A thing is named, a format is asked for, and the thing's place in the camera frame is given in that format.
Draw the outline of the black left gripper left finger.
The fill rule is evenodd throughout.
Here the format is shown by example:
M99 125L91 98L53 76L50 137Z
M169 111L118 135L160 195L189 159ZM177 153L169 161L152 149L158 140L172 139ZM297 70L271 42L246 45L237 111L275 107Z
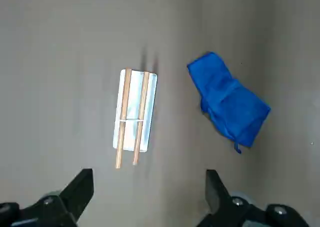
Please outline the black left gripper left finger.
M42 197L21 209L16 202L0 204L2 227L76 227L94 195L91 168L82 169L59 193Z

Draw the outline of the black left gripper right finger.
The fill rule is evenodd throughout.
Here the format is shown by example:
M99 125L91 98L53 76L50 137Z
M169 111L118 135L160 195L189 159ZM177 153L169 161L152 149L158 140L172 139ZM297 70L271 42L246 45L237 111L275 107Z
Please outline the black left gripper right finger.
M205 200L210 213L200 227L307 227L306 220L292 207L269 204L261 209L240 196L229 194L214 169L205 173Z

